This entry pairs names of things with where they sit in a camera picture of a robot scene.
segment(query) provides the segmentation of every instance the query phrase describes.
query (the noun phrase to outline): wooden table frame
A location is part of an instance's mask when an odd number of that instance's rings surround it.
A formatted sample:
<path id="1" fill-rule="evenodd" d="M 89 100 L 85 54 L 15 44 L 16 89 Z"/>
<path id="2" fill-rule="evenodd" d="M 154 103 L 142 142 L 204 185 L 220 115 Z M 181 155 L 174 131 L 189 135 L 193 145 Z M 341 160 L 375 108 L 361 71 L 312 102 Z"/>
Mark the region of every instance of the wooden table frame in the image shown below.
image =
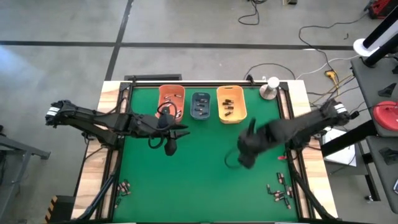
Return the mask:
<path id="1" fill-rule="evenodd" d="M 229 85 L 231 83 L 244 86 L 250 85 L 247 81 L 137 81 L 135 85 L 148 86 L 150 84 L 156 86 L 165 83 L 183 83 L 182 85 L 184 86 L 200 86 L 201 83 L 205 86 Z M 127 87 L 130 84 L 131 82 L 104 82 L 97 110 L 108 112 L 116 106 L 116 102 L 121 101 L 123 98 L 129 99 L 132 90 Z M 256 81 L 256 84 L 263 85 L 264 81 Z M 305 85 L 302 80 L 282 81 L 280 86 L 281 91 L 278 94 L 278 102 L 280 102 L 279 107 L 282 111 L 281 117 L 290 119 L 293 116 L 299 116 L 310 111 Z M 122 113 L 125 107 L 126 101 L 123 101 L 121 107 L 117 108 L 117 111 Z M 311 140 L 310 145 L 316 148 L 320 147 L 319 142 L 314 139 Z M 86 155 L 89 155 L 98 148 L 100 148 L 100 144 L 97 140 L 90 141 L 86 149 Z M 102 149 L 82 164 L 81 174 L 74 194 L 76 200 L 72 218 L 79 217 L 92 202 L 105 180 L 109 177 L 109 173 L 113 171 L 116 160 L 120 159 L 120 156 L 121 154 L 118 151 Z M 298 155 L 298 159 L 294 160 L 294 164 L 319 202 L 331 215 L 337 217 L 321 151 L 307 147 L 301 155 Z M 302 189 L 297 184 L 293 187 L 295 195 L 299 195 L 299 198 L 295 202 L 299 217 L 319 218 L 318 213 L 309 205 L 309 201 L 305 198 Z M 113 214 L 113 205 L 111 208 L 109 206 L 114 203 L 111 199 L 114 198 L 115 191 L 116 188 L 114 187 L 111 187 L 107 191 L 104 200 L 91 218 L 106 218 L 109 212 L 111 213 L 110 215 Z"/>

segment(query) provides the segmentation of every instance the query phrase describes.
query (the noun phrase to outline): table leg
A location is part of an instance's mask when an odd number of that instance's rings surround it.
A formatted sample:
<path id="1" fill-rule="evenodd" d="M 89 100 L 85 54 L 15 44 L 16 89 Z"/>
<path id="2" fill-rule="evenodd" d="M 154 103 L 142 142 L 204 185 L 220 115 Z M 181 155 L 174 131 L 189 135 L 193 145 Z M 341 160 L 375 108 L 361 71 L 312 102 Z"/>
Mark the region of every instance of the table leg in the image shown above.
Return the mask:
<path id="1" fill-rule="evenodd" d="M 348 131 L 346 134 L 331 140 L 330 142 L 321 146 L 323 157 L 329 156 L 345 147 L 353 145 L 366 136 L 375 136 L 377 134 L 376 128 L 372 120 L 369 120 L 358 127 Z"/>
<path id="2" fill-rule="evenodd" d="M 5 146 L 15 150 L 22 150 L 29 154 L 40 156 L 41 159 L 48 159 L 50 157 L 50 152 L 19 143 L 4 136 L 0 136 L 0 146 Z"/>

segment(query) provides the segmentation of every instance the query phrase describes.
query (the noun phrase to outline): concrete floor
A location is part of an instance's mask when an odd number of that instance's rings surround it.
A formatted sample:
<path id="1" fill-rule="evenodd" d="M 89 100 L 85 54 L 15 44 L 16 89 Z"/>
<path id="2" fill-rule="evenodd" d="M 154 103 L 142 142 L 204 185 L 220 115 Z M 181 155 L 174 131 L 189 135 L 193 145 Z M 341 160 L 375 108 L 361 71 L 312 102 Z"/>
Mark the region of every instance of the concrete floor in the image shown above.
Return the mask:
<path id="1" fill-rule="evenodd" d="M 244 0 L 135 0 L 123 42 L 302 45 L 297 37 L 300 27 L 353 21 L 368 0 L 299 0 L 296 6 L 280 2 L 259 5 L 260 25 L 244 26 L 236 20 L 252 13 Z M 1 0 L 0 40 L 115 42 L 126 4 L 127 0 Z M 302 37 L 313 45 L 349 46 L 379 23 L 365 17 L 329 30 L 307 29 Z M 112 52 L 112 47 L 0 46 L 0 124 L 10 138 L 52 152 L 47 161 L 32 159 L 10 219 L 41 223 L 53 195 L 73 194 L 85 148 L 83 138 L 70 127 L 45 126 L 44 116 L 51 102 L 61 99 L 96 108 Z M 326 53 L 329 59 L 355 56 L 353 51 Z M 298 76 L 321 67 L 325 59 L 312 50 L 122 47 L 112 80 L 159 73 L 181 73 L 184 80 L 240 80 L 249 67 L 264 62 L 285 65 Z M 351 73 L 347 60 L 331 65 L 341 78 Z M 307 91 L 321 93 L 333 86 L 323 71 L 302 77 Z M 256 68 L 252 74 L 292 79 L 283 68 L 272 65 Z M 343 89 L 357 85 L 352 81 Z M 363 98 L 357 89 L 339 100 L 352 110 Z M 361 113 L 346 127 L 354 128 L 367 119 L 367 112 Z M 330 177 L 339 217 L 398 223 L 372 169 L 382 197 L 372 204 L 363 200 L 369 194 L 364 177 Z"/>

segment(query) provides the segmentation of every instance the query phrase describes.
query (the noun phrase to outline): green work surface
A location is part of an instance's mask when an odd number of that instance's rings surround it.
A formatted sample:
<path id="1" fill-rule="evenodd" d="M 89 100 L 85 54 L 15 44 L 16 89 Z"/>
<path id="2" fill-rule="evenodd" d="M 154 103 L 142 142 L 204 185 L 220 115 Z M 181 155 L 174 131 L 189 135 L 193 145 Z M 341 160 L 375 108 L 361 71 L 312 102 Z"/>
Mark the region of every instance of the green work surface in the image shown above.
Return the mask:
<path id="1" fill-rule="evenodd" d="M 191 117 L 194 92 L 211 95 L 210 118 L 198 121 Z M 256 126 L 279 119 L 276 100 L 259 96 L 258 88 L 245 88 L 247 118 L 239 124 L 223 124 L 218 117 L 216 88 L 186 88 L 182 124 L 191 133 L 177 140 L 178 149 L 166 156 L 163 146 L 149 148 L 147 139 L 126 138 L 120 181 L 131 184 L 131 195 L 121 197 L 115 209 L 114 222 L 272 222 L 297 221 L 294 201 L 292 209 L 285 202 L 274 202 L 271 190 L 284 190 L 276 172 L 290 183 L 286 161 L 278 160 L 285 147 L 278 146 L 263 154 L 250 170 L 229 169 L 224 157 L 237 165 L 236 143 L 239 133 L 247 128 L 252 117 Z M 136 113 L 155 114 L 159 100 L 157 88 L 135 88 L 132 108 Z"/>

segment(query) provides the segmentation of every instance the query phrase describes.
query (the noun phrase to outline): orange bin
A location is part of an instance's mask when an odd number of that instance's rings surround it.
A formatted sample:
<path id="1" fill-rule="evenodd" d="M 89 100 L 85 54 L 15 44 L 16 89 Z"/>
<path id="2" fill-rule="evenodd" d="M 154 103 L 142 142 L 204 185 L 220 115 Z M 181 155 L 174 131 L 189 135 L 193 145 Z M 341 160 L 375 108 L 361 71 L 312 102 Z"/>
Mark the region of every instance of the orange bin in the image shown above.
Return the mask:
<path id="1" fill-rule="evenodd" d="M 232 100 L 234 103 L 231 105 L 233 110 L 225 109 L 223 103 L 225 100 Z M 224 124 L 238 124 L 243 121 L 248 112 L 246 111 L 246 104 L 244 102 L 243 89 L 240 86 L 220 86 L 217 88 L 217 102 L 218 102 L 218 116 Z"/>
<path id="2" fill-rule="evenodd" d="M 184 113 L 184 101 L 185 101 L 185 88 L 181 85 L 162 85 L 159 87 L 159 103 L 158 107 L 162 103 L 166 103 L 166 101 L 170 100 L 177 106 L 177 114 L 180 111 L 180 116 L 175 118 L 176 122 L 181 122 L 182 116 Z M 175 116 L 174 106 L 171 104 L 163 105 L 159 111 L 162 111 L 162 108 L 168 106 L 170 108 L 170 114 Z"/>

